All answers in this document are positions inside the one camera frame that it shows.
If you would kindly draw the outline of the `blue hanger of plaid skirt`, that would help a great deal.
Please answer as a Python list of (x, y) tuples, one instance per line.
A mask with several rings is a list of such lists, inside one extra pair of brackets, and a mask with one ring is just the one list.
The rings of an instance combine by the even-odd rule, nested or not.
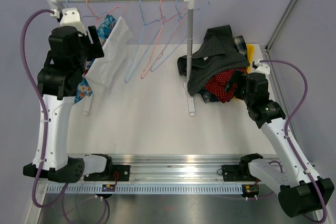
[(149, 64), (151, 63), (151, 59), (153, 57), (153, 54), (156, 50), (156, 46), (161, 38), (161, 33), (166, 25), (166, 23), (170, 22), (171, 20), (174, 20), (176, 19), (177, 20), (177, 23), (176, 23), (176, 26), (175, 28), (173, 29), (170, 37), (169, 37), (169, 40), (167, 41), (166, 45), (162, 48), (161, 52), (159, 53), (159, 55), (157, 56), (157, 58), (152, 62), (150, 68), (149, 68), (149, 71), (151, 72), (154, 72), (157, 68), (159, 68), (161, 65), (163, 65), (165, 63), (166, 60), (169, 59), (169, 57), (175, 52), (175, 50), (184, 42), (184, 40), (187, 39), (187, 35), (184, 36), (184, 38), (181, 40), (181, 42), (179, 44), (177, 44), (177, 46), (167, 55), (165, 55), (165, 51), (168, 47), (168, 45), (170, 44), (171, 40), (174, 38), (174, 36), (176, 35), (176, 33), (178, 32), (179, 28), (183, 25), (183, 21), (185, 21), (187, 19), (187, 16), (188, 16), (188, 10), (187, 10), (187, 7), (184, 8), (182, 11), (179, 10), (179, 7), (178, 7), (178, 2), (179, 0), (176, 0), (175, 1), (175, 9), (176, 9), (176, 14), (173, 15), (172, 17), (166, 19), (163, 15), (163, 12), (162, 12), (162, 1), (163, 0), (160, 0), (160, 15), (161, 15), (161, 20), (162, 20), (162, 24), (161, 24), (161, 28), (159, 29), (159, 31), (157, 32), (157, 35), (154, 37), (155, 39), (155, 43), (154, 43), (154, 47), (153, 47), (153, 50), (151, 52), (151, 55), (150, 55), (150, 59), (148, 61), (148, 64), (147, 66), (149, 66)]

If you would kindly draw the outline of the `dark grey dotted skirt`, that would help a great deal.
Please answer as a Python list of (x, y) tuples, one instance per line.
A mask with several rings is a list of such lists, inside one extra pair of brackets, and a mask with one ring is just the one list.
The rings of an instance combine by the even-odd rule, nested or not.
[(197, 94), (214, 75), (248, 66), (247, 58), (236, 50), (230, 25), (209, 28), (203, 44), (192, 54), (188, 93)]

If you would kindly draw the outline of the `pink hanger of red skirt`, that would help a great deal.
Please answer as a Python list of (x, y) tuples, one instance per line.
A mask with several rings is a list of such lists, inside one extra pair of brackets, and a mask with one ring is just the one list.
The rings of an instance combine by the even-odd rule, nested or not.
[(174, 14), (173, 16), (171, 16), (170, 18), (165, 18), (165, 16), (163, 15), (163, 0), (160, 0), (160, 3), (159, 3), (159, 11), (160, 11), (160, 18), (161, 18), (161, 27), (159, 29), (159, 31), (157, 32), (157, 35), (154, 37), (154, 46), (153, 46), (153, 49), (151, 51), (151, 54), (150, 54), (150, 57), (149, 57), (149, 60), (147, 61), (146, 63), (146, 66), (145, 68), (143, 69), (141, 75), (140, 75), (140, 78), (143, 80), (147, 75), (148, 73), (151, 71), (152, 69), (152, 66), (162, 57), (163, 55), (163, 52), (164, 52), (164, 49), (159, 53), (159, 55), (154, 59), (154, 53), (156, 51), (156, 47), (158, 45), (158, 42), (160, 41), (161, 39), (161, 34), (163, 33), (163, 30), (165, 28), (165, 25), (172, 21), (174, 18), (177, 18), (177, 24), (171, 34), (171, 37), (169, 39), (169, 42), (171, 41), (171, 39), (174, 37), (174, 35), (176, 34), (176, 32), (178, 31), (178, 29), (180, 28), (181, 26), (181, 22), (184, 20), (185, 18), (185, 15), (186, 15), (186, 12), (183, 12), (186, 10), (183, 9), (182, 11), (179, 10), (178, 8), (178, 2), (179, 0), (175, 0), (175, 9), (176, 9), (176, 14)]

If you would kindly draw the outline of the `white skirt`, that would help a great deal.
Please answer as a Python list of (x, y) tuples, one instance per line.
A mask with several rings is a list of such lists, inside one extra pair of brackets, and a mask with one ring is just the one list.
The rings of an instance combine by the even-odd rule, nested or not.
[(93, 93), (99, 93), (110, 87), (115, 73), (127, 57), (125, 47), (132, 37), (125, 20), (119, 17), (102, 46), (104, 57), (95, 59), (85, 75)]

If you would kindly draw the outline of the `blue hanger of grey skirt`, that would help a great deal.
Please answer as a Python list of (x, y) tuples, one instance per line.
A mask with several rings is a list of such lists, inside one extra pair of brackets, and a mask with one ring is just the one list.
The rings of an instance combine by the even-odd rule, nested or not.
[(126, 74), (124, 76), (124, 83), (125, 84), (127, 84), (131, 80), (131, 78), (133, 77), (133, 75), (134, 75), (135, 71), (137, 70), (139, 64), (142, 61), (143, 56), (141, 57), (139, 63), (135, 64), (135, 60), (136, 60), (136, 57), (137, 57), (139, 47), (140, 47), (140, 44), (142, 42), (144, 33), (146, 31), (146, 28), (148, 26), (152, 25), (152, 24), (158, 23), (161, 20), (161, 18), (158, 18), (158, 19), (154, 19), (150, 22), (147, 22), (146, 18), (145, 18), (145, 15), (144, 15), (144, 12), (143, 12), (142, 3), (143, 3), (143, 0), (139, 0), (139, 10), (140, 10), (140, 15), (141, 15), (141, 20), (142, 20), (142, 31), (140, 33), (140, 37), (139, 37), (139, 40), (138, 40), (136, 50), (135, 50), (133, 56), (131, 57), (131, 62), (129, 64), (128, 69), (126, 71)]

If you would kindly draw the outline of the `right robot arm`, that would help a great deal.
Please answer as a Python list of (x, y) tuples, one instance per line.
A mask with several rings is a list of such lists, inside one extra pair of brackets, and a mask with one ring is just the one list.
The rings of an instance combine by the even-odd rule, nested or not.
[(325, 222), (326, 205), (334, 184), (331, 179), (320, 176), (293, 140), (284, 111), (269, 98), (266, 75), (235, 70), (225, 87), (225, 91), (231, 90), (236, 98), (245, 102), (249, 117), (270, 141), (284, 168), (282, 173), (260, 154), (249, 154), (238, 163), (239, 176), (244, 180), (254, 177), (265, 183), (277, 195), (287, 216), (322, 210), (320, 222)]

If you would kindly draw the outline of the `red dotted skirt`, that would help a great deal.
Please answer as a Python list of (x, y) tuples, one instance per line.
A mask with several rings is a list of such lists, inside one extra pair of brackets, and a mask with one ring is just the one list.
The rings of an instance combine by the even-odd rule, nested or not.
[(204, 102), (229, 102), (234, 97), (237, 84), (234, 83), (231, 89), (227, 92), (225, 91), (225, 87), (236, 70), (247, 73), (245, 68), (238, 68), (223, 71), (212, 76), (204, 87), (205, 91), (202, 94)]

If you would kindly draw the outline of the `pink hanger of white skirt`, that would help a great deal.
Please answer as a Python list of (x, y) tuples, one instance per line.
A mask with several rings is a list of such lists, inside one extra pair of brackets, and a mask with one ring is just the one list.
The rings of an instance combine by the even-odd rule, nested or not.
[(89, 10), (91, 16), (94, 18), (96, 25), (102, 22), (108, 15), (112, 15), (115, 11), (122, 8), (121, 5), (117, 6), (108, 6), (106, 8), (95, 8), (91, 3), (91, 0), (86, 0), (86, 7)]

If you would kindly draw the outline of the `blue floral skirt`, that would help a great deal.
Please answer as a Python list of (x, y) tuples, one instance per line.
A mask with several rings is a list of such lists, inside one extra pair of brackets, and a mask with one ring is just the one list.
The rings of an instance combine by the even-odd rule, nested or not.
[[(108, 39), (116, 23), (117, 23), (117, 20), (112, 15), (109, 14), (104, 18), (103, 22), (97, 28), (97, 34), (98, 34), (101, 46), (105, 44), (106, 40)], [(77, 86), (74, 104), (79, 103), (85, 97), (90, 97), (91, 95), (93, 95), (93, 91), (88, 81), (85, 78), (85, 75), (91, 68), (93, 62), (94, 60), (86, 62), (83, 78)]]

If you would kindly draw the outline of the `plaid skirt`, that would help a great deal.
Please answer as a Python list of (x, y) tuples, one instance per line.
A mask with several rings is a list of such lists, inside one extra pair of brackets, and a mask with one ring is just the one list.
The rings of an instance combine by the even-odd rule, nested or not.
[[(243, 56), (245, 56), (246, 59), (248, 59), (247, 44), (243, 36), (234, 37), (233, 42), (234, 42), (234, 47), (236, 51), (242, 54)], [(214, 94), (206, 90), (205, 88), (202, 88), (198, 93), (201, 95), (205, 103), (219, 102), (219, 99)]]

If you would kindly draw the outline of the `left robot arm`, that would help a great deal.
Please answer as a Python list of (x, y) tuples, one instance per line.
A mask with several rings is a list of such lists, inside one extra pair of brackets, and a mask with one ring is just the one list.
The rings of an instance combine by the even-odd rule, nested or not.
[(36, 155), (23, 167), (28, 177), (57, 183), (109, 180), (114, 173), (112, 158), (105, 154), (69, 157), (67, 137), (70, 112), (88, 60), (104, 56), (95, 26), (81, 32), (74, 26), (52, 30), (43, 68), (37, 76), (37, 94), (42, 99)]

